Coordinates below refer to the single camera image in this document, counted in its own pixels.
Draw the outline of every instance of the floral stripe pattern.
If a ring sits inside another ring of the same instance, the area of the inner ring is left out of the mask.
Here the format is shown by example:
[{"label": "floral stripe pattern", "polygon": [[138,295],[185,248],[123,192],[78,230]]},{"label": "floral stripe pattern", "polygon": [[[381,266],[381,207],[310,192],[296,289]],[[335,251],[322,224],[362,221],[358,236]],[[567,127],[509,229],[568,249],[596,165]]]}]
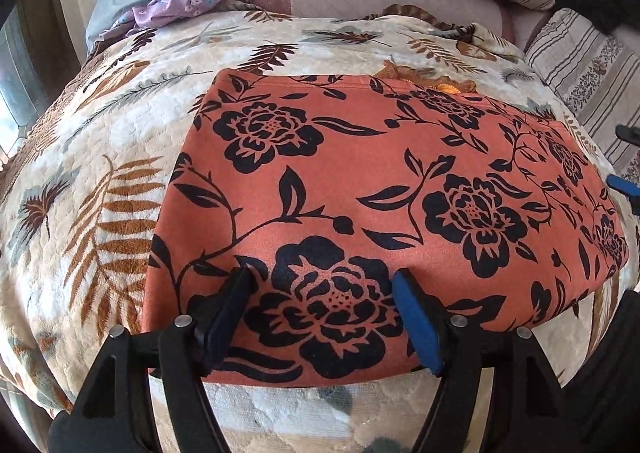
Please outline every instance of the floral stripe pattern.
[{"label": "floral stripe pattern", "polygon": [[401,267],[503,331],[578,315],[626,262],[607,188],[549,112],[371,76],[231,70],[197,108],[143,325],[250,268],[249,307],[212,380],[322,386],[417,367],[391,297]]}]

